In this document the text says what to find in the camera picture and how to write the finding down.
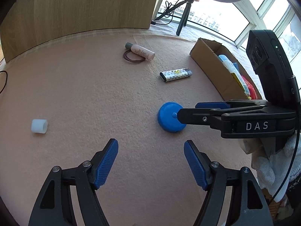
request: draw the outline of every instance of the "cardboard box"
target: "cardboard box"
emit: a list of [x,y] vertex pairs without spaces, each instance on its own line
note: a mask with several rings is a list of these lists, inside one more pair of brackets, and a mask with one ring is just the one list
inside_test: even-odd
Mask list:
[[237,84],[231,73],[217,57],[217,55],[221,54],[226,55],[230,61],[237,62],[240,74],[254,87],[257,98],[261,99],[258,89],[246,70],[221,43],[199,38],[190,51],[190,56],[202,68],[225,101],[248,99],[243,89]]
[[[266,188],[261,190],[265,199],[268,199],[269,201],[272,199],[272,196],[269,194],[268,190]],[[270,214],[273,218],[273,220],[275,219],[279,207],[280,207],[281,201],[279,202],[275,202],[274,200],[270,203],[270,205],[268,206],[268,209],[270,210]]]

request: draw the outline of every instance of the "white cylindrical cap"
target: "white cylindrical cap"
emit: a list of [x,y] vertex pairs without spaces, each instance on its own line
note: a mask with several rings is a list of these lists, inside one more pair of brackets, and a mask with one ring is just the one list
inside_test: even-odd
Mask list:
[[31,131],[33,133],[46,133],[47,127],[47,120],[33,119],[33,122],[31,123]]

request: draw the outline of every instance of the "black cable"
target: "black cable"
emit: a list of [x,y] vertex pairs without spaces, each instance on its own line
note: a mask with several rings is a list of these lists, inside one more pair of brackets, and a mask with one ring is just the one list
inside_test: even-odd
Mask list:
[[[171,2],[165,1],[165,7],[166,7],[165,11],[168,10],[168,9],[170,9],[172,6],[175,6],[175,5],[172,5]],[[157,23],[157,22],[155,22],[155,23],[157,25],[169,25],[173,21],[173,13],[174,12],[175,12],[174,10],[172,12],[170,11],[167,15],[164,16],[165,18],[169,18],[171,16],[171,20],[167,24],[160,24],[160,23]]]
[[6,83],[7,83],[7,72],[5,70],[1,70],[0,73],[5,72],[6,73],[6,79],[5,79],[5,84],[4,87],[2,88],[2,90],[0,91],[0,94],[3,92],[4,88],[6,87]]
[[293,163],[294,163],[294,160],[295,160],[295,156],[296,156],[296,153],[297,153],[297,150],[298,150],[298,145],[299,145],[299,138],[300,138],[300,114],[298,114],[298,124],[297,124],[297,136],[296,136],[296,144],[295,144],[295,149],[294,149],[294,153],[293,153],[293,156],[292,156],[292,159],[290,161],[290,166],[288,167],[288,170],[287,170],[287,173],[285,175],[285,178],[284,180],[282,181],[280,187],[278,188],[278,190],[276,191],[276,193],[274,194],[274,196],[272,197],[272,199],[269,201],[268,205],[271,204],[271,202],[275,199],[275,197],[278,195],[279,191],[281,190],[281,188],[283,187],[283,185],[285,184],[285,181],[287,180],[289,174],[290,174],[290,171],[292,169],[292,166],[293,166]]

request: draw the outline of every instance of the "white silicone cylinder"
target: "white silicone cylinder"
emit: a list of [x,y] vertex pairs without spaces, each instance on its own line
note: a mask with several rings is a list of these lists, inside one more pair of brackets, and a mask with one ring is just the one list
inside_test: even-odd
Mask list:
[[33,119],[33,122],[31,123],[31,131],[33,133],[46,133],[47,127],[47,120]]
[[135,54],[140,55],[141,57],[146,58],[149,61],[153,60],[153,58],[155,57],[154,52],[152,52],[144,47],[141,47],[137,44],[132,45],[131,51]]

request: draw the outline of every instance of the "blue round lid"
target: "blue round lid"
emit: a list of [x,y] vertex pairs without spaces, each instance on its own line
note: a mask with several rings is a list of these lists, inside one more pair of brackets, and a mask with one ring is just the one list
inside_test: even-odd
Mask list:
[[177,119],[177,112],[183,107],[174,102],[167,102],[161,106],[158,112],[158,122],[160,126],[170,133],[181,131],[186,127]]

